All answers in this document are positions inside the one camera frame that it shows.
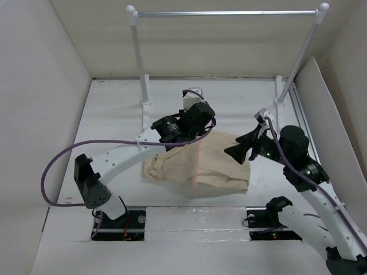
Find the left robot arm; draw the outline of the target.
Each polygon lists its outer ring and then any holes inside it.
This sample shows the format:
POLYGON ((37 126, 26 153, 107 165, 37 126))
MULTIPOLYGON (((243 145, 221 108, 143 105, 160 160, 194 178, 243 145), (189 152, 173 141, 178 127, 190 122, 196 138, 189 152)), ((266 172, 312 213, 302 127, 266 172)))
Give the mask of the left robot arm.
POLYGON ((81 154, 75 159, 74 181, 86 209, 97 209, 115 227, 126 224, 129 213, 122 198, 108 184, 132 166, 173 148, 202 139, 214 127, 214 110, 205 102, 193 104, 187 111, 165 116, 143 131, 133 142, 99 156, 81 154))

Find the beige trousers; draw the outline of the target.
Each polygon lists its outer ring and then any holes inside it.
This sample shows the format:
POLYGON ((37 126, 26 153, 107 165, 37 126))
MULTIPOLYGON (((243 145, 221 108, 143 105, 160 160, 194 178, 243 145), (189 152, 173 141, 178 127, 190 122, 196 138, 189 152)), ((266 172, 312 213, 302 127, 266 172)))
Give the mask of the beige trousers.
MULTIPOLYGON (((201 142, 197 192, 203 196, 245 193, 250 184, 248 160, 238 164, 224 150, 235 145, 236 135, 212 130, 201 142)), ((176 147, 144 161, 142 175, 155 182, 193 187, 198 142, 176 147)))

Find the pink plastic hanger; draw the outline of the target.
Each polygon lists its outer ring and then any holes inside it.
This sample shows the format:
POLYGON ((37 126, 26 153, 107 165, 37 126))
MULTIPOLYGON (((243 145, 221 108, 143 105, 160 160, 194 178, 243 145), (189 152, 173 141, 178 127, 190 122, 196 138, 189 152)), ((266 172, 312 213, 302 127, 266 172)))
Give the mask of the pink plastic hanger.
POLYGON ((198 142, 197 145, 197 154, 196 154, 196 162, 195 162, 195 169, 194 169, 194 175, 193 175, 193 187, 192 190, 196 192, 197 189, 197 176, 198 176, 198 167, 200 163, 200 152, 201 152, 201 142, 198 142))

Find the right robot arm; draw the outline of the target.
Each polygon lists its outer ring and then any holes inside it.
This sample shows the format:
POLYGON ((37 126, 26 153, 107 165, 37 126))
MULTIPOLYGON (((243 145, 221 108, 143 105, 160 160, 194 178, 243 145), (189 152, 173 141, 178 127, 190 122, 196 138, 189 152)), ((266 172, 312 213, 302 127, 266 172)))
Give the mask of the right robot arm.
POLYGON ((263 156, 282 164, 287 181, 313 207, 326 228, 312 222, 284 196, 266 204, 266 221, 294 231, 318 252, 331 274, 366 274, 366 235, 338 199, 323 167, 309 156, 308 137, 294 125, 268 137, 267 131, 272 130, 271 124, 260 123, 224 151, 240 164, 248 151, 249 160, 263 156))

